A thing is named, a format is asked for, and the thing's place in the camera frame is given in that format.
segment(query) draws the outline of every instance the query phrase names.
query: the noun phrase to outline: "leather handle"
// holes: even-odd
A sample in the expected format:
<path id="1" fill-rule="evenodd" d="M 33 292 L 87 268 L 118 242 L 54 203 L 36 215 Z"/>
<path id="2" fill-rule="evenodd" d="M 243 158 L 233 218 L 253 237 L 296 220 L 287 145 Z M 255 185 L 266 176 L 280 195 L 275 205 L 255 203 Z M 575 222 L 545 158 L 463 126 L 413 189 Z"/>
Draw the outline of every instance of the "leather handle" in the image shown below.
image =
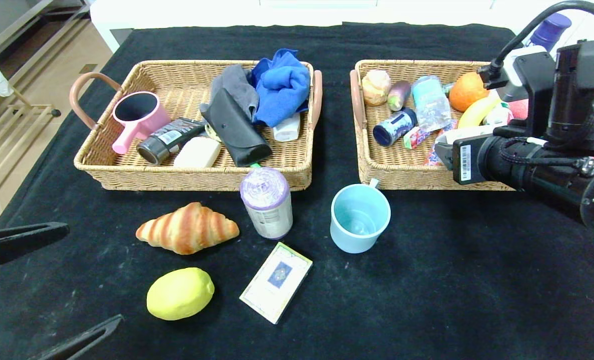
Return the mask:
<path id="1" fill-rule="evenodd" d="M 312 130 L 315 129 L 319 122 L 319 116 L 321 116 L 321 104 L 324 96 L 324 80 L 321 70 L 315 70 L 315 98 L 312 103 Z"/>
<path id="2" fill-rule="evenodd" d="M 359 74 L 356 70 L 350 71 L 350 92 L 352 97 L 352 112 L 354 120 L 360 130 L 366 129 L 366 113 L 363 105 L 363 95 L 359 89 Z"/>
<path id="3" fill-rule="evenodd" d="M 79 92 L 84 84 L 90 79 L 101 79 L 106 84 L 110 85 L 115 91 L 119 91 L 121 89 L 121 85 L 119 85 L 115 80 L 103 75 L 100 72 L 87 72 L 82 74 L 75 80 L 75 82 L 70 87 L 70 95 L 68 96 L 70 100 L 70 107 L 72 111 L 77 114 L 77 116 L 84 122 L 84 124 L 89 127 L 91 130 L 96 129 L 97 123 L 93 119 L 86 114 L 86 112 L 81 108 L 79 105 Z"/>

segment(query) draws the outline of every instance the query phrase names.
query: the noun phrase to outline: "bar of soap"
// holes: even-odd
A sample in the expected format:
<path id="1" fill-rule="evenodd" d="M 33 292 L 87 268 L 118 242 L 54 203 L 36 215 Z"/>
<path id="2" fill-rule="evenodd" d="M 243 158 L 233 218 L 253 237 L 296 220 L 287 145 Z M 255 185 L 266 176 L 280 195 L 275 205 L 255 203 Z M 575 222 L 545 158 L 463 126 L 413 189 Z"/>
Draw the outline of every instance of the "bar of soap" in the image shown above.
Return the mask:
<path id="1" fill-rule="evenodd" d="M 221 143 L 210 137 L 195 136 L 188 141 L 173 162 L 174 167 L 211 167 L 214 164 Z"/>

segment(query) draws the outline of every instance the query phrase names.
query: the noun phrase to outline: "blue can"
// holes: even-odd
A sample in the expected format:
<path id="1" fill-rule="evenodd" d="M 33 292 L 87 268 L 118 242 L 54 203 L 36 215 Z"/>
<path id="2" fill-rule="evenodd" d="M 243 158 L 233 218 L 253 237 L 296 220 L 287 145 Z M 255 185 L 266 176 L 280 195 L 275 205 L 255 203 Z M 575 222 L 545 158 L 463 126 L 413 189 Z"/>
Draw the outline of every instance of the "blue can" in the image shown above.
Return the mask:
<path id="1" fill-rule="evenodd" d="M 372 129 L 372 136 L 379 145 L 390 146 L 403 134 L 417 125 L 416 114 L 409 107 L 393 112 L 388 120 L 381 121 Z"/>

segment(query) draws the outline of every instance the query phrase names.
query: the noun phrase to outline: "black tablecloth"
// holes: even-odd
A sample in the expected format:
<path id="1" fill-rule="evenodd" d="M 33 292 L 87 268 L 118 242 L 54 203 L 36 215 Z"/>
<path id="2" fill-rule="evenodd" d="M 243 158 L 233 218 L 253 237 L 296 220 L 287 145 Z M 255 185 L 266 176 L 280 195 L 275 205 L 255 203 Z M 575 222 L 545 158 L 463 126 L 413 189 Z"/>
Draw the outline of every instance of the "black tablecloth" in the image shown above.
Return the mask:
<path id="1" fill-rule="evenodd" d="M 313 268 L 278 325 L 239 296 L 275 241 L 238 193 L 106 191 L 72 159 L 88 130 L 71 113 L 0 218 L 61 221 L 66 239 L 0 266 L 0 359 L 39 353 L 121 313 L 86 359 L 594 359 L 594 234 L 516 192 L 385 191 L 393 217 L 370 251 L 329 238 L 329 205 L 358 182 L 349 71 L 361 59 L 490 60 L 512 34 L 483 25 L 356 24 L 135 30 L 103 72 L 122 82 L 148 59 L 259 59 L 278 48 L 324 74 L 313 182 L 293 193 L 283 240 Z M 112 90 L 94 83 L 95 119 Z M 144 221 L 201 201 L 238 239 L 180 256 L 134 237 Z M 211 303 L 162 321 L 146 292 L 183 267 L 207 271 Z"/>

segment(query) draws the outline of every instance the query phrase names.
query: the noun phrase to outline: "purple bottle cap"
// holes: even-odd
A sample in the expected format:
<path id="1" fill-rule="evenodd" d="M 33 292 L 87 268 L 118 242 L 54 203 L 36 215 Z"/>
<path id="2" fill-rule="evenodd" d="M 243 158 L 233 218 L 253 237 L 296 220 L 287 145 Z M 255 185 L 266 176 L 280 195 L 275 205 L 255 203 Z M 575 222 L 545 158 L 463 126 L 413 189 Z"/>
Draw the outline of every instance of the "purple bottle cap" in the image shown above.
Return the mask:
<path id="1" fill-rule="evenodd" d="M 283 203 L 290 187 L 280 171 L 271 167 L 252 169 L 239 187 L 241 200 L 254 210 L 270 210 Z"/>
<path id="2" fill-rule="evenodd" d="M 564 14 L 554 13 L 548 16 L 530 37 L 535 45 L 541 45 L 547 51 L 552 50 L 564 31 L 571 27 L 573 22 Z"/>

